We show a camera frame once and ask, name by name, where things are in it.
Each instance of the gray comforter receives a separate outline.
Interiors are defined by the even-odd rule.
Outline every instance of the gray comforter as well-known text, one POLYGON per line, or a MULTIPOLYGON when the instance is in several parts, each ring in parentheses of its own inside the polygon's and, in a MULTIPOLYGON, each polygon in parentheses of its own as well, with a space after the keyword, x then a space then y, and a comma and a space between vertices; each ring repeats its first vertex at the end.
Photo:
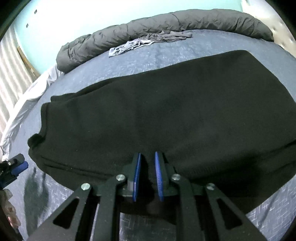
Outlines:
POLYGON ((62 46, 57 55, 57 68, 68 73, 112 47, 149 33, 194 29, 221 30, 267 41, 274 40, 271 30, 247 13, 229 9, 190 9, 140 18, 81 36, 62 46))

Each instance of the bed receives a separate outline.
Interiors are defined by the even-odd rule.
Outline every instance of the bed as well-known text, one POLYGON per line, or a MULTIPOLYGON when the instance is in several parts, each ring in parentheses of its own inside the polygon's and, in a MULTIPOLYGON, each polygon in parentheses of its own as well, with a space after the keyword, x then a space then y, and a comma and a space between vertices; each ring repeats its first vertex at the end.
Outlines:
MULTIPOLYGON (((26 240, 59 205, 72 193, 40 171, 28 156, 26 141, 41 127, 40 108, 53 95, 76 92, 86 86, 111 77, 158 69, 182 61, 210 56, 231 50, 251 52, 288 89, 296 100, 296 59, 273 42, 253 39, 236 33, 215 30, 192 30, 186 41, 155 43, 108 58, 103 53, 66 75, 61 75, 46 90, 22 123, 13 142, 10 156, 23 153, 29 169, 8 186, 13 193, 12 204, 22 223, 20 233, 26 240)), ((296 215, 294 203, 296 177, 273 196, 247 214, 253 224, 271 240, 280 240, 296 215)), ((175 240, 175 227, 165 221, 146 217, 121 215, 121 240, 175 240)))

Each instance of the gray cloth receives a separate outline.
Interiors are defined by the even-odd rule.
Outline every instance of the gray cloth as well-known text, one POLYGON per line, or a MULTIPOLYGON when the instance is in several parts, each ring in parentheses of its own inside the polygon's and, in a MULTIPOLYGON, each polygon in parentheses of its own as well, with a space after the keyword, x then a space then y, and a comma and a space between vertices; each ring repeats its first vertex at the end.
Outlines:
POLYGON ((56 59, 57 68, 68 73, 127 41, 160 33, 162 30, 181 32, 193 29, 222 30, 267 41, 274 40, 271 30, 247 13, 229 9, 190 9, 140 18, 81 36, 61 47, 56 59))
POLYGON ((153 43, 154 42, 152 40, 148 40, 148 39, 135 39, 133 41, 127 41, 127 43, 125 44, 122 44, 118 47, 111 48, 109 50, 109 57, 123 54, 123 53, 126 53, 127 51, 135 50, 137 48, 147 46, 153 43))
MULTIPOLYGON (((36 165, 28 155, 27 139, 39 132, 40 108, 43 103, 50 101, 51 96, 77 92, 113 77, 137 74, 232 50, 247 50, 282 82, 296 100, 296 59, 279 45, 224 31, 191 32, 192 38, 186 41, 152 44, 116 58, 109 58, 108 53, 104 53, 59 77, 40 98, 20 127, 10 153, 10 157, 24 154, 29 163, 29 169, 7 187, 13 194, 10 201, 17 210, 22 223, 19 230, 25 240, 72 193, 40 169, 35 171, 36 165)), ((296 215, 295 207, 296 176, 247 217, 268 241, 279 241, 296 215)), ((120 241, 176 240, 175 226, 162 220, 121 214, 120 225, 120 241)))
POLYGON ((133 41, 128 41, 125 44, 122 44, 118 47, 111 48, 109 50, 109 57, 113 57, 119 54, 126 53, 130 50, 135 50, 137 48, 150 45, 152 43, 162 43, 162 42, 175 42, 179 40, 185 40, 186 38, 191 38, 192 33, 185 32, 164 32, 162 31, 159 34, 148 34, 145 37, 135 39, 133 41))
POLYGON ((185 40, 186 38, 191 38, 192 33, 188 32, 174 32, 174 31, 161 31, 159 34, 148 34, 145 37, 141 37, 140 39, 144 40, 152 40, 154 43, 162 43, 162 42, 175 42, 179 40, 185 40))

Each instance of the screw head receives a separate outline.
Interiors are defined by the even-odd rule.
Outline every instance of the screw head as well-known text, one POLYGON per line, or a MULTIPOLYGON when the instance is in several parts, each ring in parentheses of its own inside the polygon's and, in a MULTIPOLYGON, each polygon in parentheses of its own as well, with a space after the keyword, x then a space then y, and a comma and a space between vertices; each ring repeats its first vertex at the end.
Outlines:
POLYGON ((126 176, 123 175, 123 174, 118 174, 118 175, 116 176, 117 181, 123 181, 125 178, 126 178, 126 176))
POLYGON ((180 174, 173 174, 173 175, 172 175, 172 179, 173 179, 174 181, 179 181, 180 178, 181 178, 180 174))
POLYGON ((214 190, 215 190, 215 184, 213 184, 213 183, 208 183, 208 184, 207 184, 207 189, 210 190, 210 191, 214 191, 214 190))
POLYGON ((91 187, 91 185, 89 183, 84 183, 81 185, 81 189, 83 191, 89 190, 90 187, 91 187))

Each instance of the light blue wall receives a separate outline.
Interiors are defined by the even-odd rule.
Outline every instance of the light blue wall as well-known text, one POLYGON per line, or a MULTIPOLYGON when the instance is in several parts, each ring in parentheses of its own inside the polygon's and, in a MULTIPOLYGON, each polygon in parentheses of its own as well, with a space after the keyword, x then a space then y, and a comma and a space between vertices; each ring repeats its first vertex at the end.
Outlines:
POLYGON ((240 0, 32 0, 18 15, 14 27, 28 60, 43 73, 56 63, 61 46, 81 35, 138 18, 194 8, 242 10, 240 0))

